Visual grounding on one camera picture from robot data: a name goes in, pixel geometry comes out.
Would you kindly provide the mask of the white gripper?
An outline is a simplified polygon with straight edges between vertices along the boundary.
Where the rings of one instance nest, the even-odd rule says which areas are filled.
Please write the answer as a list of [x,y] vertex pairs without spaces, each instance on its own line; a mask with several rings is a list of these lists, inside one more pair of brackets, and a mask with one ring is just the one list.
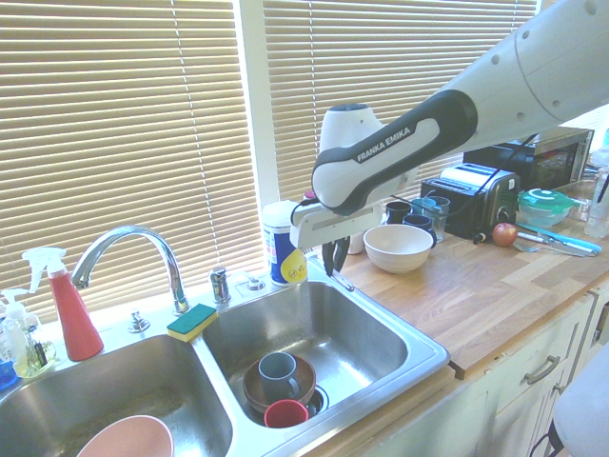
[[336,214],[320,203],[298,204],[290,216],[289,239],[295,248],[300,249],[323,245],[324,270],[327,276],[331,276],[333,270],[340,271],[344,265],[350,246],[349,236],[366,232],[381,221],[381,204],[365,207],[348,216]]

